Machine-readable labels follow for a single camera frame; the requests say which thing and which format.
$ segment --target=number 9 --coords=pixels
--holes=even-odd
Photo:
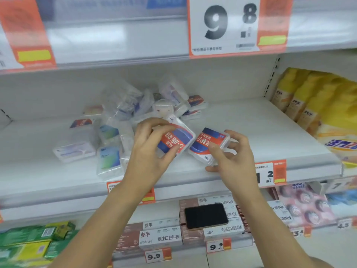
[[[215,31],[208,30],[205,37],[208,39],[220,39],[227,30],[228,17],[226,10],[221,6],[210,6],[205,13],[205,24],[210,29],[217,29]]]

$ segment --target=hand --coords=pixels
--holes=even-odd
[[[220,146],[210,143],[208,149],[217,160],[218,165],[207,166],[208,172],[219,172],[224,184],[233,193],[239,203],[260,195],[255,172],[255,163],[248,138],[235,131],[225,130],[232,139],[228,148],[234,149],[237,154],[223,152]]]
[[[180,149],[173,146],[162,158],[156,155],[162,136],[176,128],[161,118],[148,118],[136,127],[134,145],[122,183],[129,184],[140,200],[160,179]]]

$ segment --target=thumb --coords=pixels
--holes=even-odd
[[[208,150],[212,154],[213,158],[220,164],[223,160],[227,159],[224,155],[223,150],[221,150],[220,146],[215,143],[210,143],[208,146]]]

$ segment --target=smartphone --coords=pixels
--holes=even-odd
[[[228,217],[222,203],[185,208],[187,229],[228,224]]]

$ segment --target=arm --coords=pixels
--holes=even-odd
[[[152,118],[141,122],[134,139],[130,161],[120,184],[78,232],[49,268],[106,268],[132,213],[156,184],[179,149],[174,146],[161,159],[155,154],[163,136],[175,127]]]
[[[218,145],[211,143],[209,149],[218,166],[207,166],[206,170],[219,172],[224,184],[231,190],[251,228],[264,267],[331,267],[305,253],[260,193],[254,157],[247,137],[231,130],[225,132],[238,141],[228,146],[236,150],[237,154],[223,152]]]

